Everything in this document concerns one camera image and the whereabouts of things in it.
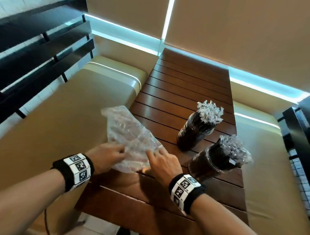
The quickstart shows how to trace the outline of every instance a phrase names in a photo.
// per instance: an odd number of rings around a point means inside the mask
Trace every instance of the wristband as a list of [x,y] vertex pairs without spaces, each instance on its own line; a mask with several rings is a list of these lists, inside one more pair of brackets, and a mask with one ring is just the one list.
[[179,174],[169,184],[171,200],[179,207],[183,214],[190,214],[192,203],[201,194],[205,187],[198,183],[191,175]]
[[65,192],[80,187],[95,171],[89,157],[81,153],[53,162],[51,169],[57,169],[63,175],[66,184]]

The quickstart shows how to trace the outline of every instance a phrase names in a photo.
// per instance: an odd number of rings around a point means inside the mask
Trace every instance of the hand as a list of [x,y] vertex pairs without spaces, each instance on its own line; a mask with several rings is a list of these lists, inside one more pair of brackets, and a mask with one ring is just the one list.
[[108,172],[116,164],[124,160],[125,146],[115,142],[101,144],[85,154],[94,164],[94,175]]
[[183,173],[178,158],[175,155],[169,154],[164,148],[154,153],[148,150],[146,155],[155,178],[165,188],[169,188],[169,184],[174,177]]

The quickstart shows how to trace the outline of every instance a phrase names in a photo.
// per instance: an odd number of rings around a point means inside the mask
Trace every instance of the black cable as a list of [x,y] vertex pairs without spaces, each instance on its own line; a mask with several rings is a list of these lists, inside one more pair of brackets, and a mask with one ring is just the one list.
[[48,229],[48,225],[47,225],[46,209],[44,210],[44,224],[45,224],[45,231],[46,231],[47,235],[51,235],[50,230]]

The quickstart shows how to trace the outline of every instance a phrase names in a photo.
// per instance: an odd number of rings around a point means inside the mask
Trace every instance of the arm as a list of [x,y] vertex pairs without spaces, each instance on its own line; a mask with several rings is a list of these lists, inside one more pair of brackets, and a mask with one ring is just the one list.
[[[86,155],[94,164],[94,175],[107,172],[122,161],[124,154],[120,152],[123,150],[124,146],[109,143],[89,150]],[[56,169],[3,190],[0,192],[0,234],[20,234],[64,192],[64,178]]]
[[[182,174],[181,165],[176,156],[165,149],[147,156],[155,178],[168,188],[172,179]],[[196,220],[203,234],[209,235],[256,235],[244,222],[207,194],[200,195],[190,208],[190,215]]]

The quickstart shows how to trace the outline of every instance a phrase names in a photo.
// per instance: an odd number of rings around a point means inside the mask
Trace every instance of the clear plastic bag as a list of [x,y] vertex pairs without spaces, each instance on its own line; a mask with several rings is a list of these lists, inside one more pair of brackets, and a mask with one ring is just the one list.
[[153,134],[135,119],[125,106],[102,109],[101,114],[108,119],[108,142],[116,141],[126,146],[125,160],[116,164],[113,169],[134,173],[149,167],[145,151],[155,151],[163,147]]

